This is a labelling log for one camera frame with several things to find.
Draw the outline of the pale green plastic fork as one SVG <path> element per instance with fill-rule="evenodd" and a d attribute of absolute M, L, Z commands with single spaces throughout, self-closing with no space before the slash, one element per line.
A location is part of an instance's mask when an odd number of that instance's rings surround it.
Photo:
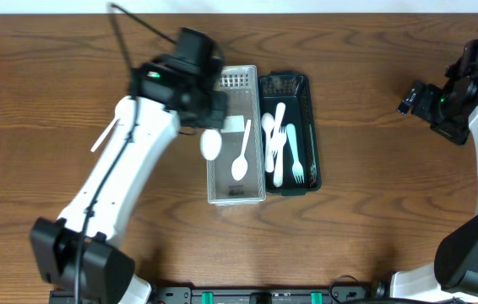
<path fill-rule="evenodd" d="M 291 170 L 292 170 L 294 180 L 297 184 L 304 183 L 305 181 L 304 170 L 299 160 L 296 127 L 294 124 L 288 123 L 285 129 L 286 129 L 288 142 L 291 147 L 291 155 L 293 159 Z"/>

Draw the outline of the white plastic spoon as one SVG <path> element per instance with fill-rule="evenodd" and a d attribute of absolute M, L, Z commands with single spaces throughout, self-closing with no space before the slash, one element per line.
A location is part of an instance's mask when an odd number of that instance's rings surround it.
<path fill-rule="evenodd" d="M 99 138 L 95 141 L 95 143 L 90 148 L 91 152 L 96 152 L 100 145 L 104 142 L 104 140 L 108 137 L 112 129 L 115 127 L 119 117 L 114 117 L 111 122 L 107 125 L 104 131 L 100 134 Z"/>
<path fill-rule="evenodd" d="M 268 112 L 264 113 L 261 117 L 261 124 L 265 133 L 264 169 L 266 172 L 271 173 L 274 171 L 274 159 L 270 148 L 270 141 L 274 130 L 274 117 Z"/>
<path fill-rule="evenodd" d="M 222 137 L 216 129 L 205 129 L 200 137 L 202 156 L 209 161 L 215 160 L 222 148 Z"/>
<path fill-rule="evenodd" d="M 247 120 L 247 124 L 244 130 L 242 138 L 242 148 L 240 154 L 234 159 L 231 165 L 231 174 L 235 181 L 240 181 L 246 174 L 248 169 L 248 162 L 245 156 L 247 143 L 249 140 L 252 121 Z"/>

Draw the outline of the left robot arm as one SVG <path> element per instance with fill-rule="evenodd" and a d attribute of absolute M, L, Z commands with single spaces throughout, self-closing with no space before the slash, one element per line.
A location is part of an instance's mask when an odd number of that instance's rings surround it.
<path fill-rule="evenodd" d="M 161 56 L 132 69 L 84 185 L 56 220 L 39 218 L 30 230 L 43 281 L 71 291 L 76 303 L 149 301 L 151 284 L 120 246 L 145 183 L 181 127 L 223 127 L 228 98 L 215 87 L 224 66 L 217 56 Z"/>

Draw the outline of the white plastic fork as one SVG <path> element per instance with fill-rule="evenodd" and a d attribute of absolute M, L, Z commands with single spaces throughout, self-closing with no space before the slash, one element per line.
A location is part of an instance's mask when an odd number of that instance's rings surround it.
<path fill-rule="evenodd" d="M 276 109 L 275 109 L 274 131 L 273 131 L 273 135 L 272 135 L 272 138 L 270 140 L 270 143 L 269 143 L 269 147 L 271 149 L 273 157 L 275 157 L 276 154 L 277 154 L 277 148 L 276 148 L 277 139 L 276 138 L 277 138 L 277 134 L 280 131 L 280 127 L 281 127 L 281 123 L 282 123 L 284 115 L 285 115 L 285 103 L 284 102 L 279 102 L 276 105 Z"/>
<path fill-rule="evenodd" d="M 285 128 L 281 127 L 277 134 L 276 143 L 276 161 L 274 165 L 273 184 L 275 187 L 281 187 L 283 184 L 283 148 L 286 142 Z"/>

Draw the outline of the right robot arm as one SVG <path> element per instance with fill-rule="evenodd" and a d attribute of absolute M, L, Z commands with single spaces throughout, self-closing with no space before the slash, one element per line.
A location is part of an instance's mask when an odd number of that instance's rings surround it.
<path fill-rule="evenodd" d="M 442 88 L 416 81 L 398 110 L 429 122 L 457 145 L 472 140 L 477 199 L 474 216 L 441 241 L 431 263 L 391 276 L 388 295 L 407 301 L 478 301 L 478 71 L 456 74 Z"/>

